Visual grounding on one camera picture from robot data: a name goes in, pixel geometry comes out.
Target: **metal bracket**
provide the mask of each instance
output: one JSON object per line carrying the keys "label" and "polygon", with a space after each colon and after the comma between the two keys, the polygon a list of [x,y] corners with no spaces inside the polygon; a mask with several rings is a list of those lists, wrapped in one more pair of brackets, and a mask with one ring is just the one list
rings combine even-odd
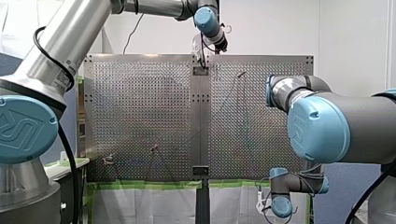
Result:
{"label": "metal bracket", "polygon": [[209,175],[209,166],[192,166],[193,175]]}
{"label": "metal bracket", "polygon": [[209,76],[209,68],[203,68],[201,66],[192,67],[193,76]]}

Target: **black cable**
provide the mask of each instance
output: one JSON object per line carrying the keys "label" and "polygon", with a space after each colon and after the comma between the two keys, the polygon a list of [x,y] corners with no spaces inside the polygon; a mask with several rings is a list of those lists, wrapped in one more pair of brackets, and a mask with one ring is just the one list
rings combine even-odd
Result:
{"label": "black cable", "polygon": [[134,0],[134,10],[136,15],[139,14],[139,1],[138,0]]}
{"label": "black cable", "polygon": [[205,58],[205,52],[204,52],[204,40],[203,40],[202,33],[201,33],[201,52],[202,52],[202,58],[199,61],[199,64],[201,65],[202,68],[206,69],[206,58]]}
{"label": "black cable", "polygon": [[361,195],[361,198],[358,200],[358,202],[355,204],[353,209],[350,211],[349,215],[346,218],[346,224],[350,224],[352,221],[353,217],[355,216],[356,212],[358,212],[359,208],[361,208],[361,205],[366,201],[366,199],[370,196],[370,194],[389,176],[389,174],[394,171],[396,168],[396,159],[390,164],[388,169],[382,173],[382,175],[368,188],[363,195]]}
{"label": "black cable", "polygon": [[128,41],[126,42],[126,45],[124,47],[124,51],[122,52],[122,54],[125,54],[126,49],[128,48],[129,42],[131,41],[131,37],[134,34],[134,32],[136,32],[137,27],[139,26],[140,22],[142,21],[143,17],[145,16],[145,14],[142,14],[139,18],[139,20],[136,23],[136,26],[134,27],[134,30],[129,34],[128,36]]}
{"label": "black cable", "polygon": [[63,65],[61,64],[59,61],[53,59],[46,50],[43,49],[43,47],[41,47],[39,41],[38,41],[38,34],[40,34],[40,32],[44,31],[46,29],[46,26],[40,27],[37,30],[35,30],[35,33],[33,35],[33,41],[35,42],[35,46],[41,51],[42,54],[44,54],[44,56],[46,56],[48,59],[50,59],[53,63],[55,63],[56,65],[58,65],[66,74],[67,78],[69,79],[69,86],[67,87],[66,91],[70,91],[74,85],[75,85],[75,80],[73,77],[73,74]]}
{"label": "black cable", "polygon": [[211,49],[204,41],[204,34],[201,32],[201,41],[204,43],[205,47],[212,52],[216,52],[214,49]]}
{"label": "black cable", "polygon": [[76,166],[76,161],[74,159],[72,148],[67,141],[66,134],[64,133],[64,129],[62,125],[59,124],[58,134],[61,137],[62,144],[64,144],[64,151],[66,152],[67,159],[70,162],[70,170],[72,172],[72,180],[73,180],[73,224],[78,224],[78,216],[79,216],[79,193],[78,193],[78,171]]}

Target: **metal stand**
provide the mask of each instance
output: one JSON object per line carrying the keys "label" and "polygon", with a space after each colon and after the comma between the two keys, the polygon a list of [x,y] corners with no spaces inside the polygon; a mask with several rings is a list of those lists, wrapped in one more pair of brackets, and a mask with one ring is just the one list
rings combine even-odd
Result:
{"label": "metal stand", "polygon": [[197,190],[195,205],[195,224],[210,224],[209,180],[202,180],[202,187]]}

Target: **wire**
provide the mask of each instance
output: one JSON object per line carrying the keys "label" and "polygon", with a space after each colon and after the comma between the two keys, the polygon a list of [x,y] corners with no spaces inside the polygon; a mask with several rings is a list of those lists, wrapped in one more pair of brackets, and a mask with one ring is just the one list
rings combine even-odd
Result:
{"label": "wire", "polygon": [[35,42],[35,46],[41,51],[42,54],[44,54],[44,56],[46,56],[48,59],[50,59],[53,63],[55,63],[56,65],[58,65],[66,74],[67,78],[69,79],[69,86],[67,88],[66,91],[70,91],[74,85],[75,85],[75,80],[74,80],[74,76],[73,74],[63,65],[61,64],[59,61],[55,60],[54,58],[52,58],[44,49],[43,47],[41,47],[39,41],[38,41],[38,34],[40,34],[40,32],[44,31],[46,29],[46,26],[40,27],[37,30],[35,30],[35,33],[33,35],[33,41]]}
{"label": "wire", "polygon": [[349,215],[346,218],[346,224],[349,224],[352,221],[352,218],[355,216],[356,212],[361,208],[361,205],[366,201],[366,199],[370,196],[370,194],[390,175],[392,171],[396,168],[396,159],[390,164],[388,169],[373,183],[370,188],[368,188],[358,202],[355,204],[353,209],[350,211]]}
{"label": "wire", "polygon": [[202,58],[199,60],[199,64],[201,65],[202,68],[206,69],[206,59],[205,59],[205,52],[204,52],[204,40],[201,38],[201,52],[202,52]]}
{"label": "wire", "polygon": [[204,34],[201,32],[201,41],[202,41],[202,43],[205,45],[205,47],[208,49],[208,50],[210,50],[210,51],[212,51],[212,52],[216,52],[214,49],[211,49],[207,44],[206,44],[206,42],[204,41]]}
{"label": "wire", "polygon": [[308,193],[308,194],[309,194],[311,197],[313,197],[313,198],[315,197],[314,188],[312,188],[312,186],[311,186],[302,176],[300,176],[300,175],[298,175],[298,174],[294,174],[294,173],[290,173],[290,174],[299,177],[300,180],[301,180],[302,182],[304,182],[304,183],[306,184],[306,186],[309,187],[309,189],[311,190],[312,194],[311,194],[311,193]]}
{"label": "wire", "polygon": [[70,162],[70,170],[72,172],[72,180],[73,180],[73,224],[78,224],[78,216],[79,216],[79,202],[80,198],[78,195],[78,171],[76,166],[76,161],[74,159],[72,148],[67,141],[66,134],[64,133],[64,129],[62,125],[59,124],[58,134],[61,137],[62,144],[64,144],[64,151],[66,152],[67,158]]}
{"label": "wire", "polygon": [[235,81],[236,81],[237,78],[240,78],[240,77],[241,77],[241,75],[238,75],[238,76],[236,76],[236,77],[233,79],[233,86],[231,87],[230,91],[228,92],[228,94],[227,94],[225,100],[222,102],[222,104],[221,104],[219,110],[216,111],[216,112],[214,113],[214,115],[210,118],[210,120],[207,122],[207,124],[204,125],[204,127],[202,127],[197,133],[193,134],[187,141],[185,141],[184,143],[182,143],[182,144],[181,144],[182,146],[184,146],[185,144],[189,143],[189,142],[192,140],[192,138],[194,138],[196,135],[200,134],[207,126],[209,126],[209,124],[212,122],[213,118],[223,109],[223,107],[225,106],[225,104],[228,102],[228,99],[230,98],[231,94],[233,93],[233,88],[235,87]]}
{"label": "wire", "polygon": [[122,54],[125,54],[126,49],[128,48],[129,42],[131,41],[131,37],[134,34],[134,32],[136,32],[137,27],[139,27],[140,22],[142,21],[143,17],[145,16],[145,14],[142,14],[139,18],[139,20],[137,21],[136,25],[134,26],[134,30],[129,34],[128,36],[128,41],[126,42],[126,45],[124,47],[124,50],[122,52]]}
{"label": "wire", "polygon": [[306,173],[313,172],[313,171],[315,171],[316,169],[318,169],[321,165],[322,165],[322,163],[318,163],[318,164],[316,164],[314,167],[312,167],[311,169],[304,170],[304,171],[300,171],[300,173],[301,173],[301,174],[306,174]]}

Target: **perforated metal panel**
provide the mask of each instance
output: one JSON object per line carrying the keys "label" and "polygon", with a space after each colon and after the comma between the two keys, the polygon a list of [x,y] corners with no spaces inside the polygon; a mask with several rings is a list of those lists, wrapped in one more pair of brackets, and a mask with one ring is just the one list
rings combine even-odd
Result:
{"label": "perforated metal panel", "polygon": [[[90,181],[191,179],[190,56],[93,55],[85,63]],[[113,155],[114,163],[103,158]]]}
{"label": "perforated metal panel", "polygon": [[273,167],[300,171],[303,162],[290,146],[286,114],[265,106],[265,80],[271,74],[313,75],[313,58],[214,56],[210,62],[210,177],[258,179]]}
{"label": "perforated metal panel", "polygon": [[[191,180],[193,164],[209,165],[214,179],[258,179],[275,166],[302,169],[287,137],[286,115],[265,106],[264,86],[270,74],[313,75],[313,58],[208,60],[209,76],[194,76],[190,55],[87,58],[90,181]],[[114,164],[105,165],[110,155]]]}

